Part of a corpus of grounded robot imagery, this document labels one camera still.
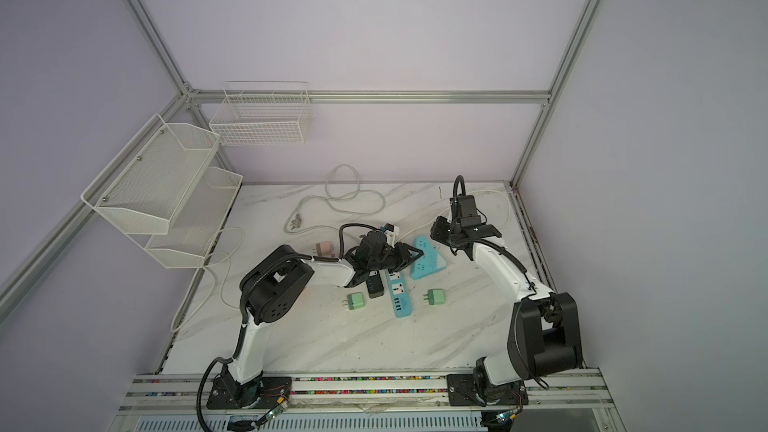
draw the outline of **white wall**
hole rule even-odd
[[[216,90],[548,90],[585,2],[146,1],[188,81]]]
[[[209,118],[216,105],[203,106]],[[229,146],[245,182],[321,182],[340,163],[368,182],[509,179],[535,104],[321,104],[305,144]],[[339,179],[351,179],[341,175]]]
[[[174,95],[121,0],[0,0],[0,284]],[[106,430],[189,271],[95,218],[0,336],[3,430]]]
[[[766,37],[766,0],[607,0],[523,179],[630,431],[765,428]]]

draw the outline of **white cable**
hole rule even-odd
[[[341,194],[340,196],[334,196],[334,195],[332,195],[328,191],[328,182],[333,177],[333,174],[336,173],[336,171],[339,170],[342,167],[348,168],[349,170],[352,171],[353,174],[355,174],[356,188],[355,188],[355,190],[353,190],[351,192],[348,192],[346,194]],[[331,172],[329,172],[328,177],[326,177],[326,182],[325,182],[325,185],[324,185],[324,189],[325,189],[325,192],[326,192],[325,196],[306,196],[306,197],[302,198],[301,200],[299,200],[299,205],[296,206],[296,208],[293,209],[293,212],[288,216],[288,218],[286,219],[285,224],[283,224],[283,232],[284,233],[286,233],[288,235],[297,235],[297,234],[303,234],[304,232],[309,232],[310,230],[316,230],[318,228],[328,228],[328,229],[333,230],[335,232],[339,231],[338,227],[332,227],[332,226],[311,226],[311,227],[305,227],[305,228],[301,228],[301,229],[297,229],[297,230],[290,230],[288,228],[288,225],[293,220],[293,217],[296,214],[299,213],[299,211],[301,210],[302,206],[305,203],[307,203],[309,201],[312,201],[312,200],[322,200],[326,204],[328,204],[328,206],[331,207],[331,209],[333,211],[340,212],[342,214],[352,214],[354,216],[372,216],[374,214],[378,214],[380,211],[384,210],[384,207],[386,207],[386,198],[378,190],[373,190],[373,189],[370,189],[370,188],[364,188],[362,190],[360,189],[360,174],[357,173],[357,170],[355,170],[355,168],[352,167],[349,164],[339,164],[338,166],[334,167],[333,170]],[[371,193],[371,194],[376,194],[377,196],[379,196],[380,199],[382,200],[381,207],[379,207],[377,210],[375,210],[373,212],[358,212],[358,211],[353,211],[353,210],[343,210],[343,209],[340,209],[340,208],[336,208],[331,203],[331,201],[344,202],[344,201],[347,201],[347,200],[352,200],[355,197],[357,197],[358,194],[364,193],[364,192],[368,192],[368,193]],[[357,236],[349,234],[347,232],[344,232],[344,233],[349,235],[350,237],[358,238]]]
[[[504,227],[507,226],[507,224],[509,224],[509,219],[512,217],[512,202],[509,200],[509,196],[507,196],[506,192],[503,192],[501,190],[494,190],[492,188],[484,188],[483,190],[472,190],[472,191],[469,191],[469,192],[467,192],[467,194],[468,195],[479,196],[481,194],[487,194],[487,193],[491,193],[491,192],[494,192],[494,193],[497,193],[497,194],[501,194],[504,197],[504,201],[507,203],[507,219],[504,221],[504,224],[502,226],[498,227],[498,228],[504,228]],[[420,225],[418,227],[414,227],[411,230],[409,230],[408,232],[406,232],[405,234],[398,235],[397,239],[400,242],[402,242],[402,240],[406,236],[408,236],[409,234],[411,234],[413,232],[416,232],[420,228],[424,228],[426,226],[431,226],[432,224],[435,223],[435,220],[437,219],[437,217],[442,216],[443,214],[445,214],[449,210],[451,210],[450,206],[444,208],[443,210],[440,211],[439,214],[437,214],[437,216],[433,220],[429,221],[426,224],[422,224],[422,225]]]
[[[197,305],[195,310],[193,310],[190,314],[187,314],[187,316],[184,317],[184,320],[181,321],[176,327],[174,327],[174,322],[176,322],[178,314],[179,314],[179,312],[181,312],[181,308],[184,306],[184,303],[187,301],[187,297],[189,296],[190,292],[192,291],[192,284],[194,284],[195,276],[197,276],[197,274],[192,277],[192,280],[190,281],[189,287],[187,287],[187,292],[184,294],[184,300],[182,300],[181,303],[179,304],[179,307],[176,309],[176,312],[174,313],[174,318],[170,322],[170,331],[171,332],[176,333],[179,330],[181,330],[181,328],[187,324],[187,322],[192,318],[192,316],[195,315],[203,307],[203,305],[206,303],[208,298],[210,298],[210,294],[214,291],[214,288],[216,288],[216,274],[213,273],[213,271],[211,271],[208,267],[213,267],[215,265],[221,264],[224,261],[227,261],[226,262],[226,274],[224,275],[224,280],[221,281],[221,289],[219,290],[219,298],[221,299],[221,302],[225,306],[230,307],[230,308],[239,309],[239,307],[234,307],[234,306],[229,305],[228,303],[226,303],[222,293],[224,292],[224,284],[226,282],[226,278],[230,274],[230,266],[232,265],[232,261],[230,260],[230,257],[232,257],[232,254],[235,254],[235,251],[238,248],[240,248],[241,245],[243,245],[243,240],[245,240],[245,231],[242,228],[240,228],[240,227],[224,227],[224,228],[219,229],[219,231],[216,232],[216,235],[219,235],[222,232],[225,232],[227,230],[239,230],[241,232],[241,234],[242,234],[240,236],[240,240],[238,241],[237,245],[235,245],[235,247],[232,249],[231,252],[224,252],[224,251],[221,251],[221,250],[217,250],[217,251],[211,252],[210,254],[206,255],[203,258],[203,262],[205,262],[208,258],[210,258],[214,254],[226,254],[224,256],[224,258],[222,258],[221,260],[219,260],[215,264],[203,265],[203,267],[202,267],[203,275],[205,275],[206,272],[208,272],[210,274],[210,279],[211,279],[210,288],[208,289],[208,292],[206,292],[206,295],[203,298],[203,301]]]

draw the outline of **white mesh shelf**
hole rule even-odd
[[[228,82],[250,90],[282,82]],[[210,120],[210,129],[225,146],[304,143],[312,122],[310,94],[302,90],[249,92],[224,90],[225,98]]]
[[[168,234],[152,235],[144,250],[166,268],[198,268],[224,224],[243,177],[208,167]]]
[[[168,234],[219,148],[214,132],[160,121],[160,128],[95,203],[83,196],[123,234]]]

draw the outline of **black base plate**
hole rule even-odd
[[[251,409],[270,410],[277,406],[277,399],[282,395],[288,397],[292,379],[290,377],[262,377],[261,394]],[[224,382],[221,377],[214,379],[214,386],[208,395],[208,402],[205,405],[208,410],[236,409],[237,404],[226,392]]]
[[[471,394],[474,397],[477,393],[472,374],[450,374],[446,376],[446,379],[448,382],[448,402],[450,405],[478,405],[477,400],[468,397],[468,394]],[[521,385],[522,381],[507,384],[508,389],[504,391],[501,398],[499,398],[498,401],[494,400],[492,403],[489,403],[488,406],[517,405],[519,400],[513,392],[517,392],[523,398],[523,403],[521,405],[528,405],[528,394],[524,390],[520,391]]]

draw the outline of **white marble tabletop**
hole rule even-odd
[[[387,205],[374,216],[354,216],[331,211],[323,201],[308,202],[301,211],[302,227],[346,222],[373,226],[391,223],[406,232],[433,220],[448,206],[452,183],[363,184],[385,195]],[[334,195],[352,190],[353,185],[331,185]],[[467,191],[493,188],[504,190],[501,182],[468,183]],[[232,255],[231,270],[224,284],[224,300],[237,304],[238,284],[254,266],[278,245],[291,245],[297,252],[314,253],[315,244],[332,241],[338,252],[338,234],[316,229],[301,235],[287,235],[283,223],[303,196],[324,195],[322,185],[243,186],[226,221],[227,227],[240,227],[245,239]],[[508,203],[500,194],[476,196],[477,205],[488,222],[501,230],[510,252],[533,270],[514,214],[506,219]],[[339,207],[349,210],[376,210],[380,199],[360,194]],[[413,244],[423,228],[406,237]],[[229,251],[239,240],[238,231],[224,232],[216,250]],[[313,286],[304,290],[293,308],[275,322],[264,360],[267,372],[333,372],[366,370],[442,370],[469,368],[483,356],[504,350],[512,305],[505,303],[490,277],[464,254],[454,256],[447,247],[433,242],[448,262],[445,270],[413,281],[403,271],[412,315],[395,318],[389,292],[369,299],[365,284],[356,288]],[[350,247],[353,239],[346,241]],[[218,254],[213,257],[219,260]],[[163,367],[163,374],[200,374],[216,356],[229,357],[240,326],[240,314],[221,303],[219,289],[226,263],[212,267],[216,289],[199,312],[178,333]],[[190,310],[208,292],[206,274],[197,289]],[[428,305],[423,295],[430,288],[446,294],[443,305]],[[349,310],[342,301],[353,292],[363,292],[365,307]]]

